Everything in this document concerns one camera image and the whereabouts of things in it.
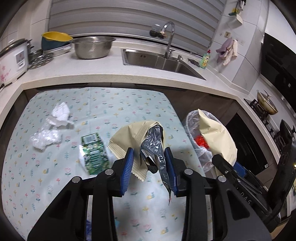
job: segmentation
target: window blind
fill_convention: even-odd
[[[203,54],[226,0],[53,0],[49,31],[150,37],[151,26],[175,24],[172,45]]]

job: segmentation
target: rice cooker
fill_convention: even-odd
[[[28,70],[27,41],[19,39],[0,52],[0,85],[15,82]]]

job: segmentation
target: green dish soap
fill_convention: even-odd
[[[209,59],[211,57],[210,53],[211,53],[211,50],[209,49],[207,51],[207,53],[205,53],[204,56],[202,57],[202,59],[200,60],[200,67],[201,68],[203,68],[203,69],[206,68],[206,66],[207,66],[207,64],[209,62]]]

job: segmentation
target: light blue tablecloth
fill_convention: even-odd
[[[57,103],[65,102],[74,127],[61,128],[62,142],[44,152],[29,137],[44,124]],[[104,143],[122,126],[156,120],[165,129],[166,146],[176,158],[204,175],[198,157],[171,103],[163,93],[119,88],[63,89],[38,93],[26,106],[6,152],[2,172],[3,209],[21,236],[27,236],[61,189],[74,176],[88,178],[78,160],[81,136],[98,132]],[[172,197],[159,173],[145,182],[131,176],[128,191],[114,198],[119,240],[181,240],[185,198]]]

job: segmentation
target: sink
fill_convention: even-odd
[[[133,49],[121,49],[121,53],[124,65],[162,69],[205,80],[204,77],[188,64],[182,60],[177,61],[177,58],[170,57],[169,59],[165,59],[161,54]]]

